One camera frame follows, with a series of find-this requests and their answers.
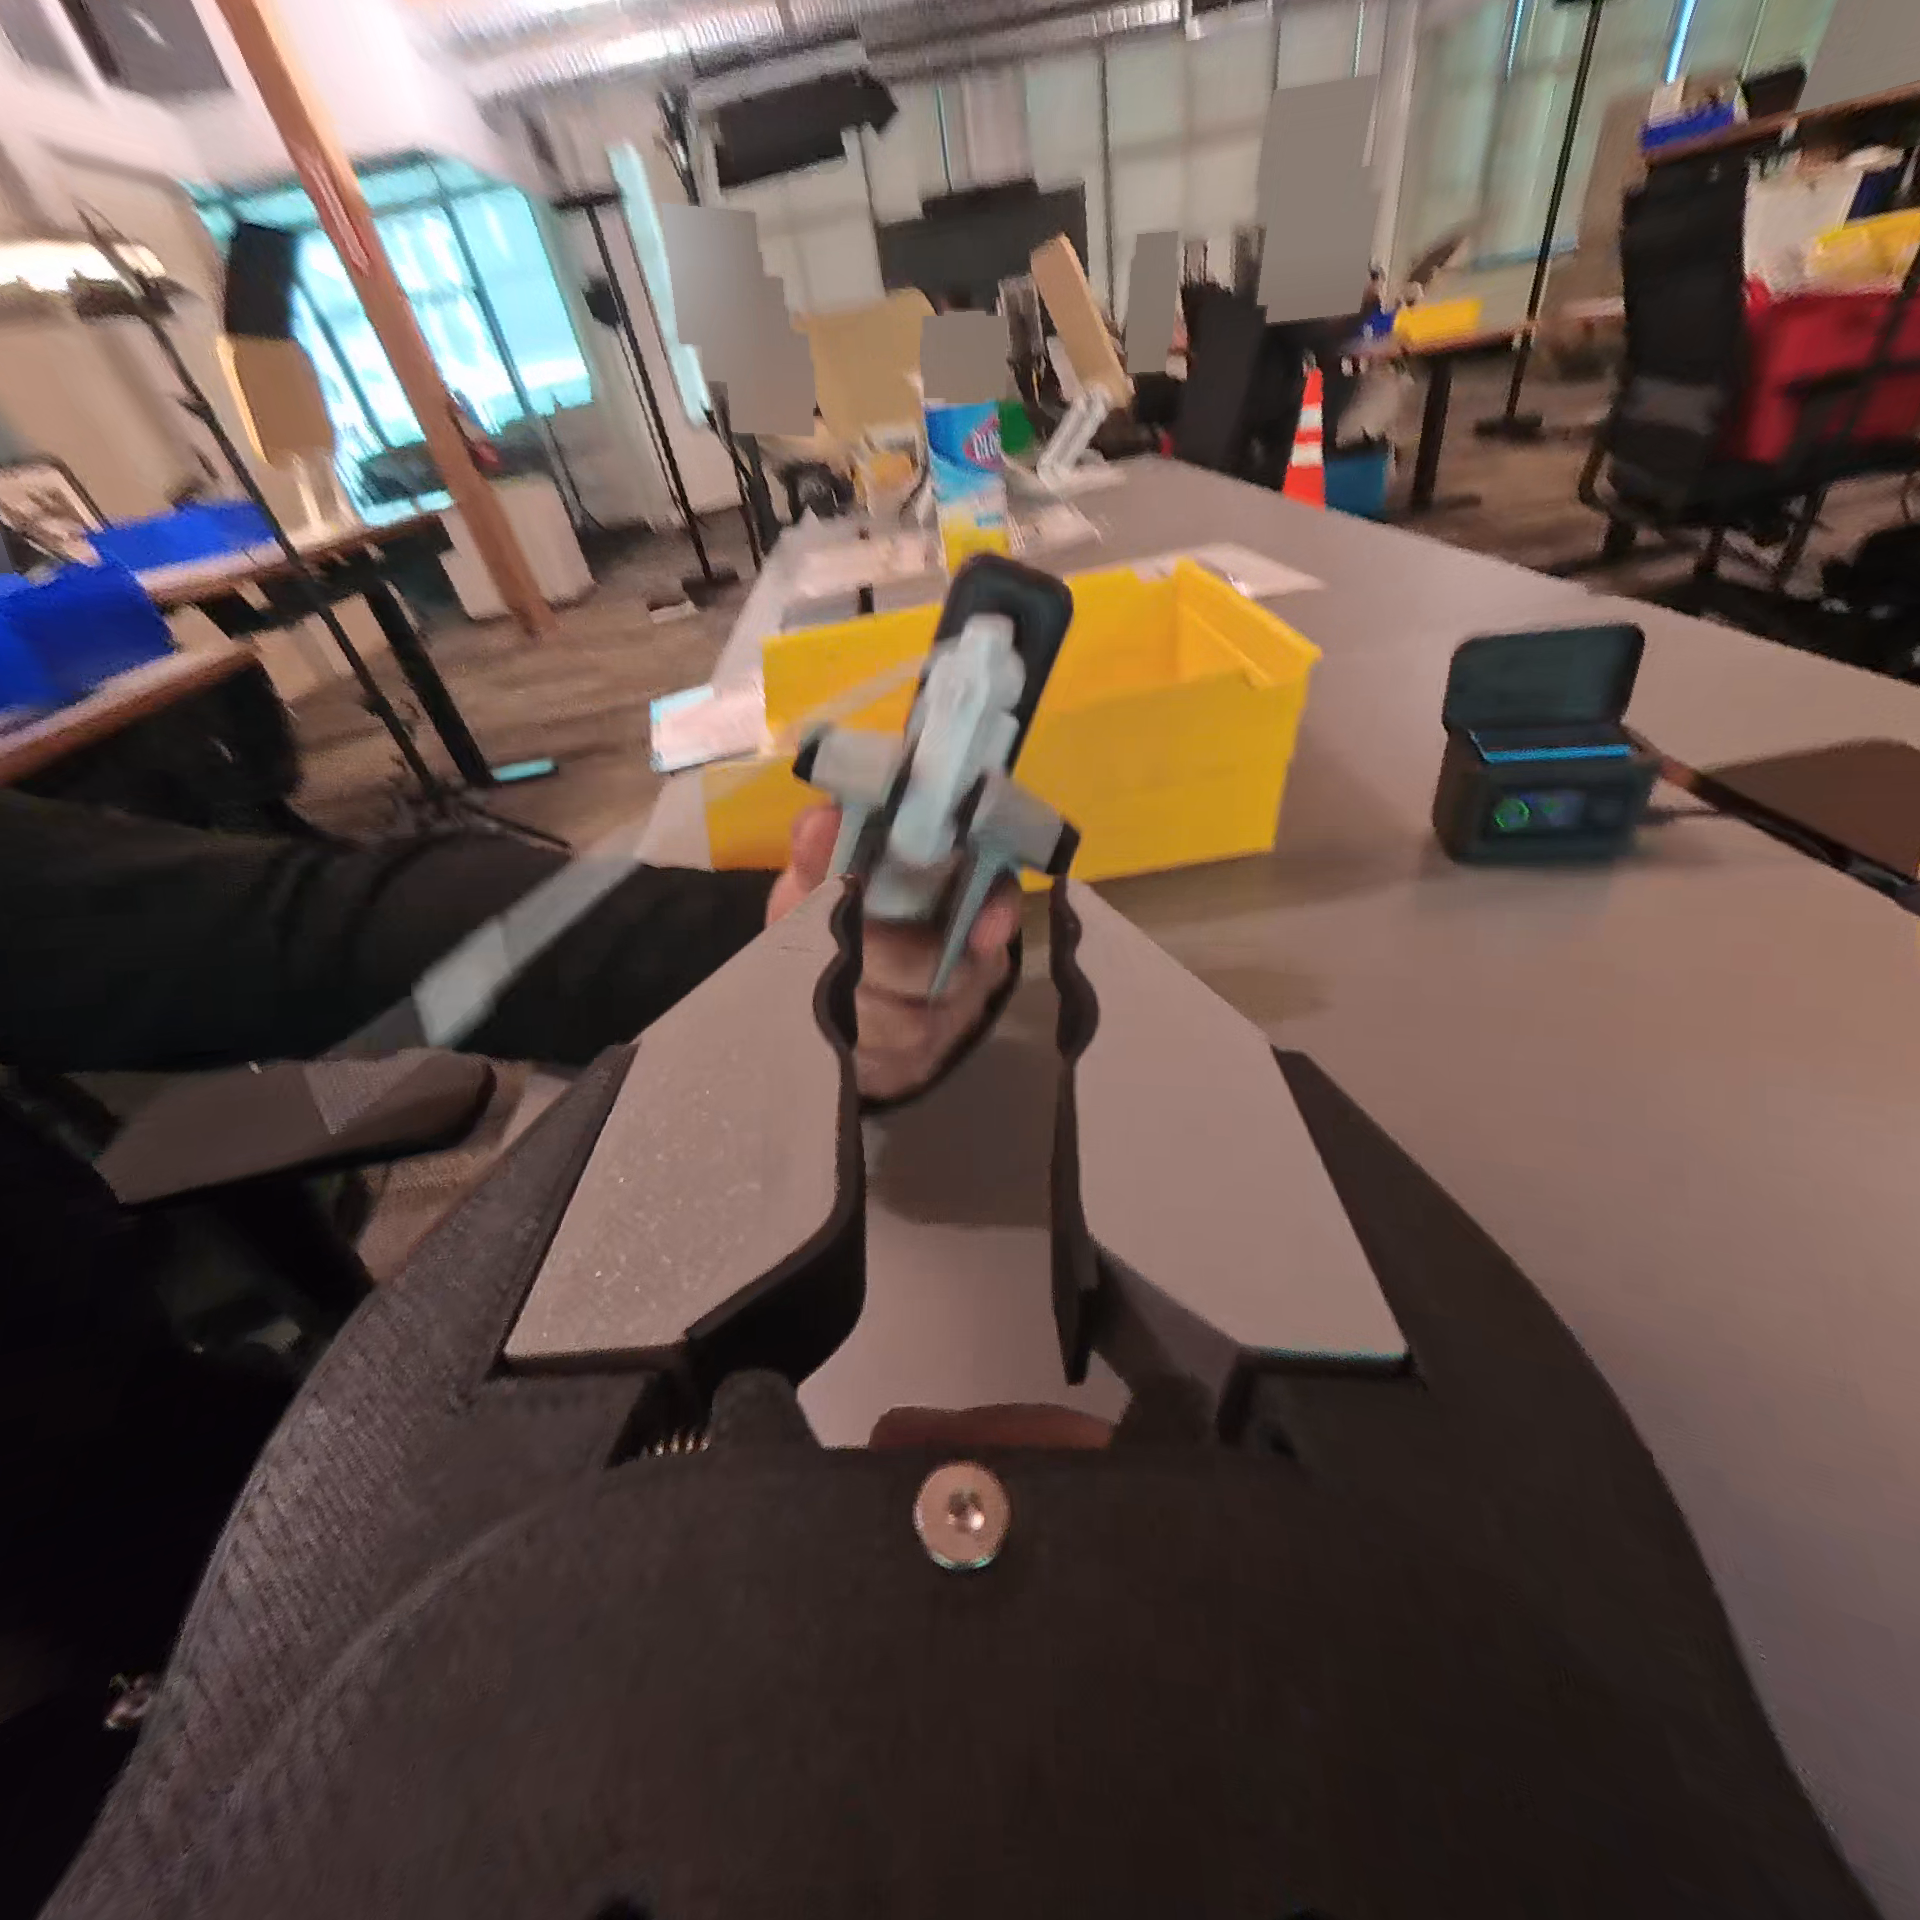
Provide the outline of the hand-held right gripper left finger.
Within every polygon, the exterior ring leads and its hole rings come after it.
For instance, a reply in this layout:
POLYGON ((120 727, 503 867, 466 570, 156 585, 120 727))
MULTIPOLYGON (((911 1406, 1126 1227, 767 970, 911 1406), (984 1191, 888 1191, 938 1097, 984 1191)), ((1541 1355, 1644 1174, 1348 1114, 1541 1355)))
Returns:
POLYGON ((828 883, 634 1041, 504 1363, 809 1381, 865 1302, 857 888, 828 883))

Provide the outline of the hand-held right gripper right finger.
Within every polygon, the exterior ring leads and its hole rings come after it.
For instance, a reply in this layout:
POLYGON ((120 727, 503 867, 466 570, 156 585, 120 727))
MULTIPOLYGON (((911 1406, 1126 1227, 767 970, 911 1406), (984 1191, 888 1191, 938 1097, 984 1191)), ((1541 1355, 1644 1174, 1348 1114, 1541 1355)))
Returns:
POLYGON ((1047 1168, 1062 1376, 1172 1376, 1249 1410, 1270 1376, 1399 1376, 1407 1337, 1281 1057, 1086 883, 1047 906, 1047 1168))

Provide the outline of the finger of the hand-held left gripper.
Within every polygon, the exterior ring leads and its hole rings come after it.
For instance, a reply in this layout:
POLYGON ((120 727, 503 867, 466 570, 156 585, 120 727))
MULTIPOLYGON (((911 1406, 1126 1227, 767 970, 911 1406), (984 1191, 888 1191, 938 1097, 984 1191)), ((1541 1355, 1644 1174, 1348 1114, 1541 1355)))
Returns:
POLYGON ((893 853, 893 826, 914 769, 908 721, 893 731, 863 727, 877 703, 914 706, 911 675, 869 675, 813 706, 792 727, 792 776, 828 798, 838 824, 830 877, 857 880, 870 919, 930 925, 953 875, 953 853, 914 862, 893 853))
POLYGON ((972 751, 917 751, 919 923, 936 934, 928 981, 943 999, 967 955, 976 921, 1004 880, 1023 872, 1062 877, 1079 830, 1030 786, 972 751))

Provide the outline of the person's left forearm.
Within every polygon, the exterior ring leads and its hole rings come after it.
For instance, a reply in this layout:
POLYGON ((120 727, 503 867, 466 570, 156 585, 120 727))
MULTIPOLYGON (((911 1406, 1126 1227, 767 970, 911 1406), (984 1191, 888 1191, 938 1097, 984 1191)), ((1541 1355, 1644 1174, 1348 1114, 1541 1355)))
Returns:
MULTIPOLYGON (((345 1043, 564 854, 496 832, 373 846, 208 832, 1 798, 1 1056, 48 1072, 191 1072, 345 1043)), ((466 1049, 582 1066, 765 925, 769 870, 633 867, 466 1049)))

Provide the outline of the person's left hand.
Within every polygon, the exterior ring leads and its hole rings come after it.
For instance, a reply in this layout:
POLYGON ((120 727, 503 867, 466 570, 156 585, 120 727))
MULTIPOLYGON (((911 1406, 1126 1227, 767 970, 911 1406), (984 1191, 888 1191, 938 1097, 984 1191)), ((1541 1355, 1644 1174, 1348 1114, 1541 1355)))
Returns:
POLYGON ((967 951, 934 981, 943 937, 865 921, 855 984, 855 1085, 869 1112, 928 1091, 991 1026, 1020 974, 1021 891, 1004 880, 980 904, 967 951))

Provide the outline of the blue white wipes canister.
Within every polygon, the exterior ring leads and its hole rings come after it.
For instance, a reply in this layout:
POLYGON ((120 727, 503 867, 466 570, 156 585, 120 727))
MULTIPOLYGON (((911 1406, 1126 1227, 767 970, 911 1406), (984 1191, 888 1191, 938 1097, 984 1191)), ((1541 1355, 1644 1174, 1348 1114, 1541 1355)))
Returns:
POLYGON ((1013 552, 993 399, 924 399, 928 490, 949 574, 978 554, 1013 552))

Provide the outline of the yellow plastic bin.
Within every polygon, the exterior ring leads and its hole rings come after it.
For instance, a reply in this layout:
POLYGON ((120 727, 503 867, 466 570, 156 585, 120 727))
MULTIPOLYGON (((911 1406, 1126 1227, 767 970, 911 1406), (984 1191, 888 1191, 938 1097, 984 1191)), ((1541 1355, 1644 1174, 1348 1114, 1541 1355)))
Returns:
MULTIPOLYGON (((1122 880, 1273 847, 1321 653, 1194 557, 1068 576, 1071 626, 1015 776, 1079 832, 1076 880, 1122 880)), ((896 734, 936 607, 769 638, 758 688, 774 747, 702 773, 709 862, 769 870, 816 802, 790 775, 821 718, 896 734)))

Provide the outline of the black device case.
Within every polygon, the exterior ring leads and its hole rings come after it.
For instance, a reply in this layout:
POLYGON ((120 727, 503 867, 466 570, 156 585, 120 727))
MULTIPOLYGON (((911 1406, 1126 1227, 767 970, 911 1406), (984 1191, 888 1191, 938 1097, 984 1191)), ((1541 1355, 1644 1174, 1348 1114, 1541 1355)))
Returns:
POLYGON ((1631 850, 1658 758, 1625 727, 1634 623, 1463 640, 1442 701, 1431 832, 1463 865, 1565 865, 1631 850))

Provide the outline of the person's black clothing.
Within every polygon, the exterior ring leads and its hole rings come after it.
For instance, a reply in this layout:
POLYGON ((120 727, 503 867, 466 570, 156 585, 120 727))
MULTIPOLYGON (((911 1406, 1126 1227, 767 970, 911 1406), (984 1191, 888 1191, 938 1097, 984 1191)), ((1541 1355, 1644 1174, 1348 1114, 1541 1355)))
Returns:
POLYGON ((369 1280, 334 1215, 345 1145, 260 1128, 276 1094, 137 1161, 184 1183, 125 1200, 84 1151, 84 1091, 4 1087, 1 1153, 1 1899, 34 1914, 80 1848, 127 1741, 112 1686, 157 1672, 233 1501, 293 1399, 276 1362, 194 1349, 161 1280, 184 1257, 302 1293, 342 1322, 369 1280))

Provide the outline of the black office chair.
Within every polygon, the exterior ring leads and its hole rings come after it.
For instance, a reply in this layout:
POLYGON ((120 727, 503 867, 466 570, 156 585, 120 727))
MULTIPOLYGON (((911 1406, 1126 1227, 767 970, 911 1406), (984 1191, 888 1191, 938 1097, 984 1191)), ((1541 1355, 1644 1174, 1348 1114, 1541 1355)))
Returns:
POLYGON ((1748 373, 1740 151, 1647 167, 1623 198, 1623 360, 1574 496, 1600 515, 1598 550, 1565 574, 1615 569, 1644 535, 1782 542, 1782 470, 1730 449, 1748 373))

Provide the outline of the blue storage bin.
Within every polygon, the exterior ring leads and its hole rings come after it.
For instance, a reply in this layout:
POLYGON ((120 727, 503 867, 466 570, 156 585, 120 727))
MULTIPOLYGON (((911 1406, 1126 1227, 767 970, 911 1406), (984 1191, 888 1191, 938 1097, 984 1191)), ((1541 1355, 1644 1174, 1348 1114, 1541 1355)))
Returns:
POLYGON ((102 683, 169 657, 164 611, 125 567, 68 563, 1 577, 1 731, 86 698, 102 683))

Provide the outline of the red storage bin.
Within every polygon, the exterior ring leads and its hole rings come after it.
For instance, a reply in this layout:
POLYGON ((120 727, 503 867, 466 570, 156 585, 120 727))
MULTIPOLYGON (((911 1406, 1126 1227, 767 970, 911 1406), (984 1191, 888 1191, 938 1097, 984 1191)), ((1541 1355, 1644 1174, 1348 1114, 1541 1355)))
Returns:
POLYGON ((1718 454, 1782 463, 1848 440, 1881 448, 1918 426, 1918 297, 1889 282, 1774 295, 1743 288, 1743 358, 1718 454))

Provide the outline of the wooden post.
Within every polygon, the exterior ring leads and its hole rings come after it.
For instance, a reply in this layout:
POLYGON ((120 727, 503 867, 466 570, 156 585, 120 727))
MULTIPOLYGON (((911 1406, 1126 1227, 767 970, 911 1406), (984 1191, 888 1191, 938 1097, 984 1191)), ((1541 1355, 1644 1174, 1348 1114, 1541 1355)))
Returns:
POLYGON ((520 634, 545 638, 554 611, 489 479, 472 461, 452 395, 377 237, 346 146, 320 89, 304 70, 281 13, 274 5, 257 1, 218 1, 214 8, 420 423, 422 442, 463 518, 476 554, 520 634))

